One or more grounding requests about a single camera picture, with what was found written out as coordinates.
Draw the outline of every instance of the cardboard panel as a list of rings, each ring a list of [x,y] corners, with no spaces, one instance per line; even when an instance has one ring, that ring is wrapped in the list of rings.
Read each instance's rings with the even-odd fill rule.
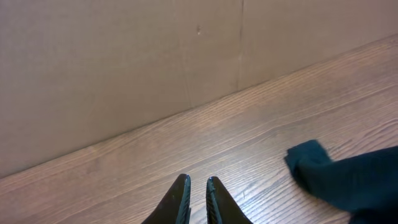
[[[175,8],[192,105],[238,90],[242,0],[175,0]]]
[[[0,177],[189,109],[172,0],[0,4]]]
[[[396,0],[245,0],[239,89],[398,32]]]

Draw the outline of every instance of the floorboard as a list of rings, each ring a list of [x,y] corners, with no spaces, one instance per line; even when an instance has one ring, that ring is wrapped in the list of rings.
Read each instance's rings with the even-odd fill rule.
[[[346,223],[283,157],[309,139],[334,159],[397,145],[397,84],[394,35],[0,179],[0,223],[140,223],[180,173],[191,223],[206,223],[211,175],[254,223]]]

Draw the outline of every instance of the black fabric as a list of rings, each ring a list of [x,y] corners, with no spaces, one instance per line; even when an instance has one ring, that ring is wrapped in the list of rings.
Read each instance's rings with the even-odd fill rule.
[[[316,140],[287,152],[298,185],[352,213],[350,223],[398,223],[398,146],[340,161],[332,161]]]

